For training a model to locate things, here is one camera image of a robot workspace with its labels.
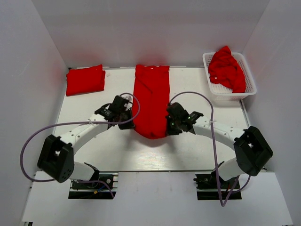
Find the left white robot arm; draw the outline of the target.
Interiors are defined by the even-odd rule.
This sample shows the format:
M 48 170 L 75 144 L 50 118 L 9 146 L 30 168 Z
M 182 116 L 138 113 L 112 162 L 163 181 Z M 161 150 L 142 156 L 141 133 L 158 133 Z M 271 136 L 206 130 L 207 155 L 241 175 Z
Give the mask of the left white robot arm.
M 118 125 L 119 129 L 132 129 L 130 99 L 115 96 L 79 126 L 59 136 L 48 136 L 43 144 L 37 166 L 59 183 L 66 180 L 83 181 L 88 187 L 99 184 L 99 170 L 89 163 L 74 161 L 76 152 L 100 133 Z

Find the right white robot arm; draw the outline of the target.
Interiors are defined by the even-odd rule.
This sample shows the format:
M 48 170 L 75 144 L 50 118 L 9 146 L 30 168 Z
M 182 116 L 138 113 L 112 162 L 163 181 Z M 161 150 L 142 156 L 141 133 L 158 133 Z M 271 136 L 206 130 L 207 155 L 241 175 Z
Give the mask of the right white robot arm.
M 242 174 L 257 176 L 273 156 L 268 142 L 259 129 L 254 126 L 237 129 L 214 122 L 202 113 L 195 111 L 188 113 L 177 102 L 169 104 L 167 112 L 166 133 L 168 136 L 189 132 L 211 138 L 235 152 L 236 157 L 218 164 L 218 172 L 212 176 L 213 184 L 216 187 L 225 187 L 230 179 Z

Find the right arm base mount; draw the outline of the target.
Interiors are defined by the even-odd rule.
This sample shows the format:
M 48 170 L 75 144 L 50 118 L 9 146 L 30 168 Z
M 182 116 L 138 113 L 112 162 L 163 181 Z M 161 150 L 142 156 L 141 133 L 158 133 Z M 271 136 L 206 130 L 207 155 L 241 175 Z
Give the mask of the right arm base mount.
M 198 173 L 195 174 L 194 182 L 197 190 L 198 201 L 217 201 L 219 200 L 218 188 L 216 183 L 216 177 L 211 173 Z M 228 181 L 220 180 L 221 196 L 225 201 L 228 193 L 235 184 L 235 178 Z

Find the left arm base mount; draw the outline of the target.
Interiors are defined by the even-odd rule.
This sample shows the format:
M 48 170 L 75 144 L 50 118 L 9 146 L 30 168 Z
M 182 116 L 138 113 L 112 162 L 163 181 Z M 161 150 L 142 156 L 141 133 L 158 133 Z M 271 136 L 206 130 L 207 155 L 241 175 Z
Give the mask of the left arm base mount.
M 117 172 L 101 172 L 97 182 L 72 181 L 68 199 L 71 200 L 113 200 L 118 189 Z

